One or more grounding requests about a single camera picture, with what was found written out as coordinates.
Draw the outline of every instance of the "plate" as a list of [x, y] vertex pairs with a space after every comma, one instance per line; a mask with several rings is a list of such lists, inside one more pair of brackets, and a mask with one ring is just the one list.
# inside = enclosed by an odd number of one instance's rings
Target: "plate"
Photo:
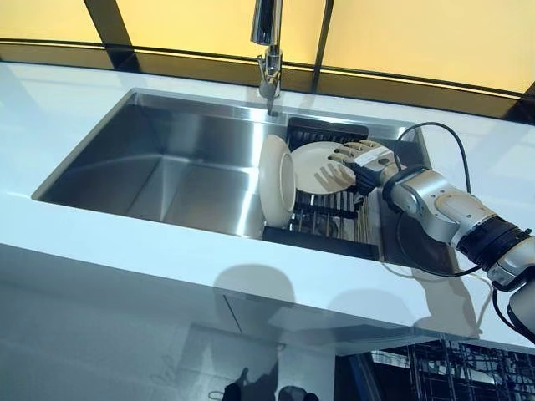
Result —
[[258, 164], [258, 190], [266, 224], [286, 226], [295, 203], [295, 174], [292, 156], [278, 136], [268, 135]]
[[298, 190], [315, 195], [327, 195], [354, 185], [354, 172], [328, 157], [336, 148], [336, 142], [313, 142], [292, 152]]

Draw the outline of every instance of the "sink basin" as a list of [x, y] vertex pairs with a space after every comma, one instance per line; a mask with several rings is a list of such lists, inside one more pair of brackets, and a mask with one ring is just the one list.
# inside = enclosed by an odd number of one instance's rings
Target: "sink basin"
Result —
[[[411, 125], [338, 114], [307, 114], [290, 108], [273, 117], [267, 115], [262, 104], [133, 89], [46, 179], [33, 198], [262, 239], [264, 218], [257, 188], [262, 142], [270, 134], [286, 139], [292, 117], [364, 126], [370, 139], [386, 145]], [[417, 161], [429, 164], [419, 133], [414, 135], [412, 144]], [[367, 241], [378, 247], [377, 258], [410, 265], [411, 261], [396, 247], [395, 213], [380, 196], [370, 199], [374, 199], [370, 209], [375, 213], [369, 213], [371, 221], [367, 226], [372, 227], [372, 235]], [[411, 236], [412, 231], [420, 230], [418, 235], [426, 237], [419, 225], [410, 229]], [[447, 266], [453, 266], [451, 252], [441, 244], [434, 246], [442, 259], [447, 255]]]

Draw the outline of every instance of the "dish rack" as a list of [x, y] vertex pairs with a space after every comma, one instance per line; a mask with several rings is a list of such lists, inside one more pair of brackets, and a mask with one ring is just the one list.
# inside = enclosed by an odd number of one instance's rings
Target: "dish rack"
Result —
[[[291, 118], [287, 128], [290, 151], [313, 142], [344, 144], [368, 138], [368, 128]], [[369, 221], [369, 201], [354, 187], [330, 195], [296, 192], [294, 213], [285, 228], [265, 227], [264, 241], [377, 260], [379, 244]]]
[[[408, 373], [412, 399], [418, 401], [535, 399], [533, 355], [440, 340], [374, 351], [372, 358], [377, 373], [381, 364], [399, 369], [391, 377]], [[378, 375], [379, 382], [385, 376]]]

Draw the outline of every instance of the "faucet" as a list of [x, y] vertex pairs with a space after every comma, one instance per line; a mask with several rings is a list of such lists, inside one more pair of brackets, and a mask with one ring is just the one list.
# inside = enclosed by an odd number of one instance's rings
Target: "faucet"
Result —
[[273, 100], [279, 96], [283, 52], [281, 43], [281, 17], [283, 0], [257, 0], [252, 20], [251, 41], [267, 46], [265, 56], [257, 57], [261, 81], [260, 95], [267, 100], [267, 114], [273, 115]]

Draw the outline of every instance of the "white countertop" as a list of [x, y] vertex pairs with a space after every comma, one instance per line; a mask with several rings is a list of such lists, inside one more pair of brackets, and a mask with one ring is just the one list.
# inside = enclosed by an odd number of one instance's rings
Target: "white countertop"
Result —
[[[477, 276], [445, 280], [417, 273], [420, 280], [415, 280], [374, 261], [32, 200], [32, 193], [54, 168], [136, 87], [262, 102], [256, 89], [236, 85], [0, 63], [0, 243], [184, 282], [207, 286], [217, 282], [228, 290], [382, 322], [473, 336], [473, 324], [469, 327], [464, 316], [479, 317], [489, 294], [488, 283]], [[535, 228], [535, 127], [306, 94], [282, 93], [278, 102], [301, 109], [448, 124], [465, 144], [472, 192], [503, 218], [521, 228]], [[455, 142], [440, 129], [424, 132], [434, 168], [464, 188]], [[291, 282], [292, 296], [269, 280], [224, 275], [244, 265], [270, 266], [281, 272]], [[470, 262], [461, 259], [461, 265], [467, 267]], [[411, 274], [401, 266], [389, 269]], [[501, 297], [501, 304], [505, 307], [507, 295]], [[532, 347], [502, 324], [492, 306], [482, 314], [479, 329], [482, 340]]]

